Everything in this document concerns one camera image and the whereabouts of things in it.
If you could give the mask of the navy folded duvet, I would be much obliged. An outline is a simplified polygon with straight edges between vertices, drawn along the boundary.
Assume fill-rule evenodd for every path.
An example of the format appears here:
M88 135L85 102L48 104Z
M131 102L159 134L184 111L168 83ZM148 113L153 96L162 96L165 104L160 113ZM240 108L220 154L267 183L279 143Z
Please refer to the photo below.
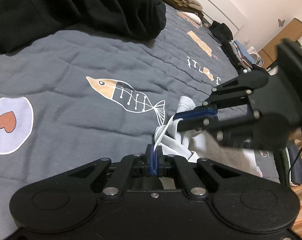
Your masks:
M302 185L302 159L300 149L294 141L274 154L274 161L281 184L289 187Z

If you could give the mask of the stack of folded clothes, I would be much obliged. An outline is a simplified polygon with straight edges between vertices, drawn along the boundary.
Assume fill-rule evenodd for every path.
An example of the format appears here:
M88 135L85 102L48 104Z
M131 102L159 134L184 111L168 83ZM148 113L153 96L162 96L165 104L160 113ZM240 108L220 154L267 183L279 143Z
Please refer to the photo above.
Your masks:
M261 68L256 64L256 61L242 44L233 39L233 34L227 25L213 21L208 29L212 33L212 37L219 42L222 51L226 54L238 74L253 70L266 73L264 68Z

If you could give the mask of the grey quilted bedspread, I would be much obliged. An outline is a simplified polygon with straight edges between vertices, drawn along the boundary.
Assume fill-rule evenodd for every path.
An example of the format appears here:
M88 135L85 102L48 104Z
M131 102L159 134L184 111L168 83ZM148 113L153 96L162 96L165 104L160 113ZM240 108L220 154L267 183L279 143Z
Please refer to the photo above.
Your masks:
M102 157L143 153L176 112L238 74L219 43L173 8L152 41L75 25L0 54L0 239L21 187Z

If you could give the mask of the white t-shirt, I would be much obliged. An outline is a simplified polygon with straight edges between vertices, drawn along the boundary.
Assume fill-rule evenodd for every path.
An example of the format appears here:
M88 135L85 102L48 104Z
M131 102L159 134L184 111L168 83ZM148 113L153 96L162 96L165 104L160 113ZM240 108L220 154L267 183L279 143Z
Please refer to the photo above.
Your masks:
M167 124L155 130L155 146L161 146L164 155L179 155L190 163L196 163L199 158L208 158L258 177L263 176L253 150L222 147L206 131L178 132L179 121L170 118Z

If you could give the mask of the white pillow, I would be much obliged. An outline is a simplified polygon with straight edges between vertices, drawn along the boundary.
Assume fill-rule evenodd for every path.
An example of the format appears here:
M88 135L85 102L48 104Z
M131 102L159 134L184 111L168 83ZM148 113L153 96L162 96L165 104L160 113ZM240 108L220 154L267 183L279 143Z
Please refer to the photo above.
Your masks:
M199 18L199 16L197 16L197 14L192 13L192 12L185 12L185 11L182 11L181 13L184 14L185 16L187 16L188 18L190 18L192 21L194 21L198 25L202 24L202 20L201 20L201 18Z

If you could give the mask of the black clothes pile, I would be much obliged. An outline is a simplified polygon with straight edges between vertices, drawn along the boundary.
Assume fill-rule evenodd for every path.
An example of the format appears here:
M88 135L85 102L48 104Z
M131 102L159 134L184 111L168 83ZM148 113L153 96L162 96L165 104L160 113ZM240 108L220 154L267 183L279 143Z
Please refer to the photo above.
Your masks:
M75 24L148 41L166 25L162 0L0 0L0 53Z

